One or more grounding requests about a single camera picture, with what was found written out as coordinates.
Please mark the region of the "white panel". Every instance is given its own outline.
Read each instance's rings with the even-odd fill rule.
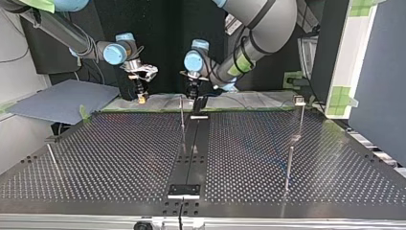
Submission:
[[[13,14],[8,16],[22,32],[16,16]],[[3,13],[0,13],[0,32],[0,62],[24,55],[28,47],[27,41]],[[47,77],[36,73],[30,54],[14,62],[0,63],[0,104],[45,89],[47,87],[45,78]]]
[[[44,146],[51,123],[11,116],[0,122],[0,174]]]

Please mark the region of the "vertical metal post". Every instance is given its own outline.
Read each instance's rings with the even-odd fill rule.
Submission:
[[[305,116],[305,105],[302,106],[301,126],[304,123],[304,116]]]
[[[294,147],[290,147],[289,156],[287,158],[286,182],[284,184],[284,188],[287,192],[289,191],[290,171],[292,170],[292,160],[294,150],[295,150]]]
[[[181,115],[181,122],[182,122],[182,131],[185,133],[185,116],[184,116],[184,112],[183,112],[182,95],[180,96],[180,115]]]
[[[50,154],[51,154],[52,161],[54,162],[54,164],[57,164],[56,159],[55,159],[55,156],[54,156],[54,152],[53,152],[52,147],[51,147],[51,144],[47,144],[47,147],[48,147],[48,151],[49,151]]]

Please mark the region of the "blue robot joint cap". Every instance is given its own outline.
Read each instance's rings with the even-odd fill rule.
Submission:
[[[104,60],[112,65],[119,65],[126,61],[126,49],[119,44],[110,44],[103,51]]]
[[[200,72],[204,67],[203,57],[196,51],[190,51],[185,56],[185,67],[189,72]]]

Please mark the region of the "perforated metal table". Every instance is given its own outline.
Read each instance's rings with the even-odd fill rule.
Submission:
[[[0,176],[0,213],[227,219],[406,219],[406,180],[307,111],[101,113]],[[289,193],[289,147],[295,147]],[[168,199],[173,184],[198,200]]]

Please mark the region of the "robotic arm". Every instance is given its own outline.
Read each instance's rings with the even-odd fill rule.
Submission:
[[[245,25],[233,53],[218,64],[209,56],[209,42],[194,40],[186,54],[185,67],[190,80],[189,97],[198,95],[201,81],[210,81],[214,89],[230,91],[250,72],[256,62],[278,52],[292,35],[297,19],[296,0],[213,0]],[[245,29],[249,36],[242,36]]]
[[[147,90],[142,81],[151,82],[158,69],[141,62],[139,55],[144,47],[137,47],[133,34],[118,34],[116,42],[95,42],[84,30],[58,14],[33,9],[17,0],[0,0],[0,8],[19,13],[36,28],[69,47],[71,53],[78,58],[105,60],[112,65],[122,64],[122,68],[137,86],[139,102],[146,102]]]

